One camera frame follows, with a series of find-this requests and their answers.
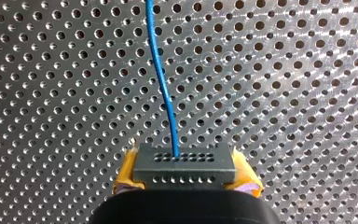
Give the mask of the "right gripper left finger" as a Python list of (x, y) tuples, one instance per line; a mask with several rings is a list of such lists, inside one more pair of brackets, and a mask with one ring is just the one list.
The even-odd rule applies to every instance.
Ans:
[(136, 162), (139, 144), (135, 138), (131, 139), (131, 148), (125, 152), (123, 164), (119, 169), (116, 180), (113, 183), (112, 193), (117, 195), (131, 190), (145, 189), (145, 183), (133, 180), (133, 167)]

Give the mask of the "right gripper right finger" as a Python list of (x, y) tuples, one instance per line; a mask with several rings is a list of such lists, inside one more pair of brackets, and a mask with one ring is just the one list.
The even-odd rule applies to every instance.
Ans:
[(224, 189), (240, 191), (259, 198), (264, 187), (247, 158), (234, 148), (232, 160), (235, 166), (234, 182), (225, 184)]

